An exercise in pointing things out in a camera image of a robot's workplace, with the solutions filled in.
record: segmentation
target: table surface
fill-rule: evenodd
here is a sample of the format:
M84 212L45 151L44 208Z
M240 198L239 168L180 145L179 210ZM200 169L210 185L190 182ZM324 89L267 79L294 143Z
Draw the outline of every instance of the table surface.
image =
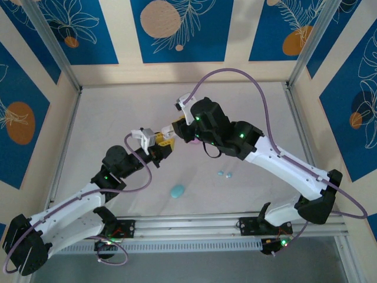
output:
M305 159L300 137L281 83L261 83L269 106L275 142ZM194 84L122 85L86 88L82 92L55 203L63 201L100 170L108 148L123 145L132 129L150 127L159 131L182 113L174 107L178 97L190 92ZM251 83L206 83L197 99L210 97L218 102L231 121L244 120L266 131L260 94ZM131 140L136 149L138 144ZM209 146L209 153L216 155ZM289 199L297 194L290 185L268 171L233 157L209 158L201 144L185 144L176 139L175 148L157 169L150 165L151 185L138 193L125 193L107 203L116 216L190 215L259 211L266 202ZM222 170L232 178L219 176ZM125 180L125 190L147 182L140 170ZM170 196L175 185L185 187L177 199Z

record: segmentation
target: light blue blob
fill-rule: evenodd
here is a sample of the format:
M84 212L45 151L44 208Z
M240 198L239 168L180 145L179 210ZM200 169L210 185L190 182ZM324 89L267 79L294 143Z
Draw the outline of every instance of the light blue blob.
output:
M170 195L172 198L179 198L181 195L183 195L184 193L184 186L183 185L175 185L171 191L170 191Z

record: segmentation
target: white robotic arm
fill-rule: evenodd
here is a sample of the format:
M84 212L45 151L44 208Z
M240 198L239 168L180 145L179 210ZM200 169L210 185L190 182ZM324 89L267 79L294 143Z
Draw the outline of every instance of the white robotic arm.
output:
M144 163L153 162L158 167L160 161L172 152L174 136L181 137L185 142L199 139L204 144L216 146L220 153L268 170L300 192L299 199L288 200L282 205L265 204L260 216L252 220L251 235L278 235L281 227L286 231L290 228L292 233L292 228L287 223L300 217L317 224L326 222L335 201L335 190L321 180L325 179L339 186L342 178L339 172L333 170L328 173L310 166L282 149L279 149L280 152L275 151L270 139L258 128L245 121L229 122L220 106L209 98L197 101L192 97L185 104L189 95L182 96L176 104L179 110L183 110L184 117L163 128L161 133L154 134L150 129L131 132L133 138L140 140L141 147L136 150L136 154ZM313 177L283 156L290 157L319 177ZM134 155L127 154L121 146L110 148L102 163L100 172L91 182L66 200L64 208L55 214L45 217L50 215L50 210L54 210L51 208L29 219L23 215L13 219L3 249L6 253L14 250L10 259L21 275L33 273L66 246L96 235L109 237L114 231L118 231L121 221L118 221L104 204L125 188L122 179L142 169L144 165ZM24 237L25 231L39 221L42 223L17 246L15 243ZM133 231L128 230L127 233L133 235Z
M336 191L321 181L325 179L339 186L342 180L340 172L326 172L315 168L279 147L277 152L270 139L255 126L245 121L230 122L220 106L209 98L197 101L191 97L185 104L188 97L190 94L185 94L177 100L176 107L183 111L184 119L163 129L166 136L171 137L173 129L185 142L197 138L203 143L216 146L221 153L268 170L295 188L300 197L268 206L264 220L271 225L278 227L299 218L316 224L326 222ZM285 157L318 177L313 177Z

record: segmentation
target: black joint housing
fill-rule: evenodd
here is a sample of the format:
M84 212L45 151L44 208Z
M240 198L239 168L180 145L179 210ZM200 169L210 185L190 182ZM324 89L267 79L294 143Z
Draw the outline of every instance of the black joint housing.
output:
M343 174L337 170L331 170L328 173L330 183L339 187ZM303 196L295 204L299 215L314 224L325 224L335 203L336 190L327 186L326 190L321 191L322 197L315 200L307 200Z

